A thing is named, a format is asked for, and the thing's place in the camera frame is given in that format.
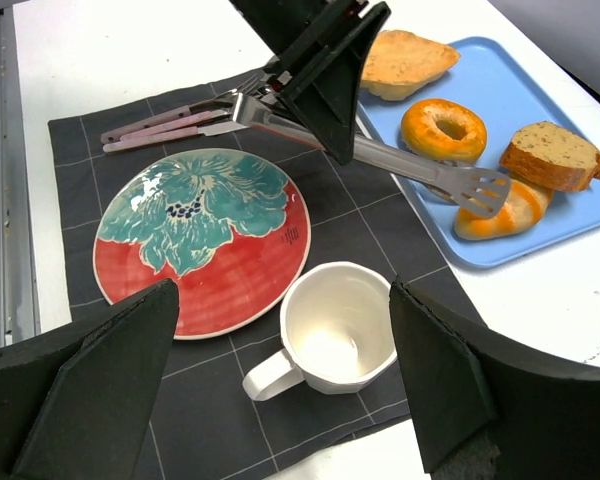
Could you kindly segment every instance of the metal rail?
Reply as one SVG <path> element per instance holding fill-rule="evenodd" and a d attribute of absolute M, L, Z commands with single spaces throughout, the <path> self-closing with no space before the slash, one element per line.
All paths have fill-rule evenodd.
<path fill-rule="evenodd" d="M 13 9 L 0 10 L 0 347 L 40 332 Z"/>

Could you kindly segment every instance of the bread slice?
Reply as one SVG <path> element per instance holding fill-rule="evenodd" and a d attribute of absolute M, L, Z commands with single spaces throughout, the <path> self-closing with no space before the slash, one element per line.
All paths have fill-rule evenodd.
<path fill-rule="evenodd" d="M 575 133 L 551 122 L 518 130 L 500 165 L 541 187 L 579 192 L 600 179 L 600 151 Z"/>
<path fill-rule="evenodd" d="M 387 101 L 402 101 L 440 78 L 460 59 L 451 46 L 403 30 L 378 34 L 362 72 L 362 88 Z"/>

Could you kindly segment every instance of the bagel hole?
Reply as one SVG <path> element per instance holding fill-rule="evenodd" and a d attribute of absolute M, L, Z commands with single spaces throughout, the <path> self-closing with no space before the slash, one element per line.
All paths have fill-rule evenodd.
<path fill-rule="evenodd" d="M 450 122 L 449 120 L 440 119 L 436 121 L 436 127 L 447 137 L 451 137 L 454 140 L 462 140 L 467 136 L 467 130 L 462 125 Z"/>

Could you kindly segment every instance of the napkin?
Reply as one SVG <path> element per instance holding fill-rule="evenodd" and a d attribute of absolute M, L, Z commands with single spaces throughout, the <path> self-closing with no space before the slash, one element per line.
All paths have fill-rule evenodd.
<path fill-rule="evenodd" d="M 258 155 L 296 183 L 312 224 L 304 271 L 346 260 L 389 281 L 399 273 L 480 322 L 392 176 L 382 170 L 357 162 L 339 166 L 320 151 L 251 129 L 102 154 L 103 132 L 211 98 L 249 74 L 49 123 L 73 320 L 107 305 L 92 254 L 102 212 L 117 192 L 166 155 L 216 147 Z M 279 305 L 231 334 L 174 340 L 137 479 L 261 479 L 326 447 L 409 418 L 397 362 L 359 394 L 328 396 L 300 384 L 271 400 L 252 402 L 241 382 L 282 348 L 278 314 Z"/>

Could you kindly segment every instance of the spatula head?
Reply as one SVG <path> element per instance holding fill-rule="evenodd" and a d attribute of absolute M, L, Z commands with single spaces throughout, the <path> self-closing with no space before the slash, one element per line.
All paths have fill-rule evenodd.
<path fill-rule="evenodd" d="M 488 168 L 458 168 L 451 198 L 461 207 L 483 218 L 495 217 L 511 190 L 511 179 Z"/>

